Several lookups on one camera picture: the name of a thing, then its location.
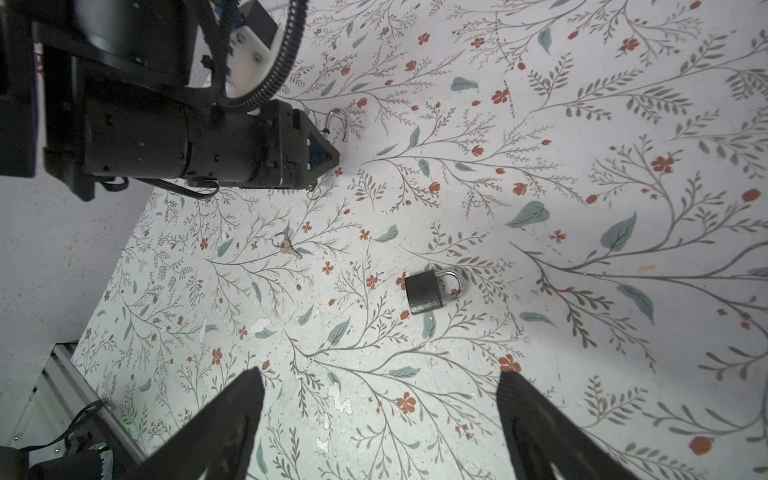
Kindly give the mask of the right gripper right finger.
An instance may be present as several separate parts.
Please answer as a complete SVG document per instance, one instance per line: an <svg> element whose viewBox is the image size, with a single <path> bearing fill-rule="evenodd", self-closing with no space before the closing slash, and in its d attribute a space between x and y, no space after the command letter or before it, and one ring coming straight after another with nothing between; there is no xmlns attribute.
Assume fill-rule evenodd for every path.
<svg viewBox="0 0 768 480"><path fill-rule="evenodd" d="M501 427L517 479L633 479L517 372L496 391Z"/></svg>

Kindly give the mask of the silver key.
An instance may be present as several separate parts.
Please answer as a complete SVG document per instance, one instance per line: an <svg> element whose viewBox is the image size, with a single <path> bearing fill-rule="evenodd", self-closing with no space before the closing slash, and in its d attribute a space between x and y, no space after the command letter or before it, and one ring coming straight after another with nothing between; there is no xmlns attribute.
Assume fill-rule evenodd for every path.
<svg viewBox="0 0 768 480"><path fill-rule="evenodd" d="M272 238L272 245L283 254L291 255L301 260L303 255L292 245L290 236L285 232L280 232Z"/></svg>

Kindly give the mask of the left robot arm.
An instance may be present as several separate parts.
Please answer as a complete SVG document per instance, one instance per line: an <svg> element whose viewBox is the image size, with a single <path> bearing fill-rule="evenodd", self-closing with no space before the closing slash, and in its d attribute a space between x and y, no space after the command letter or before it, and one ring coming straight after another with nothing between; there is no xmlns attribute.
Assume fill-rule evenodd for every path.
<svg viewBox="0 0 768 480"><path fill-rule="evenodd" d="M84 201L139 181L206 200L310 189L338 166L328 129L277 95L308 5L5 1L1 173L38 166Z"/></svg>

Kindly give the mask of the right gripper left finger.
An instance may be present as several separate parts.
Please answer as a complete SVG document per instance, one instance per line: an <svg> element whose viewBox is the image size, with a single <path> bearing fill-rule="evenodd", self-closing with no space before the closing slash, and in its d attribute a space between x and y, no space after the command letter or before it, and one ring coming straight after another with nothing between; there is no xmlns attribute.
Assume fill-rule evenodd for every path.
<svg viewBox="0 0 768 480"><path fill-rule="evenodd" d="M244 479L264 407L261 371L246 370L126 479Z"/></svg>

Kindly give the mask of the black padlock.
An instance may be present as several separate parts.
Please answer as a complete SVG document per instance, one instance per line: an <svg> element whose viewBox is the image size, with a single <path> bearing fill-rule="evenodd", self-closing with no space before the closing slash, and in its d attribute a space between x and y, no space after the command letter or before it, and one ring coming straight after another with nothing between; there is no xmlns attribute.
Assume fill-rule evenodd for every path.
<svg viewBox="0 0 768 480"><path fill-rule="evenodd" d="M454 289L443 290L446 277L453 280ZM409 310L413 314L431 312L442 308L446 303L458 300L465 292L465 279L456 269L429 270L404 279Z"/></svg>

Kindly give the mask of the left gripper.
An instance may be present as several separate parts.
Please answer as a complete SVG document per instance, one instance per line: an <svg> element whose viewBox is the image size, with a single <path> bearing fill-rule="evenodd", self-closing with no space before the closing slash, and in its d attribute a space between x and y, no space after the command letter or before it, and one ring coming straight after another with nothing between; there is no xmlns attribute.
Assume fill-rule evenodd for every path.
<svg viewBox="0 0 768 480"><path fill-rule="evenodd" d="M255 115L213 107L190 125L185 180L243 189L307 189L339 151L305 112L278 100Z"/></svg>

